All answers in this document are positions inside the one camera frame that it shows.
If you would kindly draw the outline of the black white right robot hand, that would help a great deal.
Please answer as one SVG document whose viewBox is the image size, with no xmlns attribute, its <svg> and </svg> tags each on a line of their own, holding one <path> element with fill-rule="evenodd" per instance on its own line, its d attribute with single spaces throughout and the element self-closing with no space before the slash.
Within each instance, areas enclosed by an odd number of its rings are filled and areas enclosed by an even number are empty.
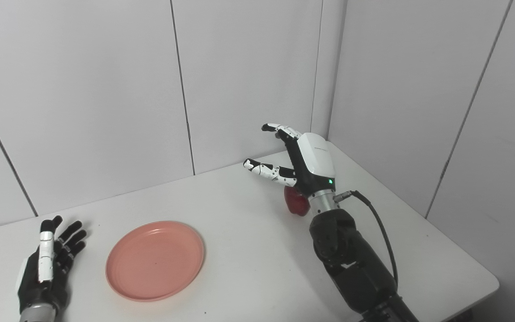
<svg viewBox="0 0 515 322">
<path fill-rule="evenodd" d="M 328 142 L 312 132 L 301 134 L 292 127 L 266 123 L 262 131 L 273 132 L 286 147 L 292 168 L 246 159 L 245 169 L 281 185 L 294 187 L 309 198 L 319 191 L 335 191 L 335 168 Z"/>
</svg>

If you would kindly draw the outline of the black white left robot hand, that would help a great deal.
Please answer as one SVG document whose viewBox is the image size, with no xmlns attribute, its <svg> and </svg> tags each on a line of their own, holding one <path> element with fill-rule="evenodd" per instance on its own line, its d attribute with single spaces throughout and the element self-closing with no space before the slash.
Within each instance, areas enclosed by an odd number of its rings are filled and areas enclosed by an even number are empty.
<svg viewBox="0 0 515 322">
<path fill-rule="evenodd" d="M 68 305 L 68 276 L 74 259 L 86 246 L 87 231 L 80 220 L 57 236 L 61 216 L 41 222 L 39 244 L 26 261 L 17 290 L 23 322 L 52 322 Z"/>
</svg>

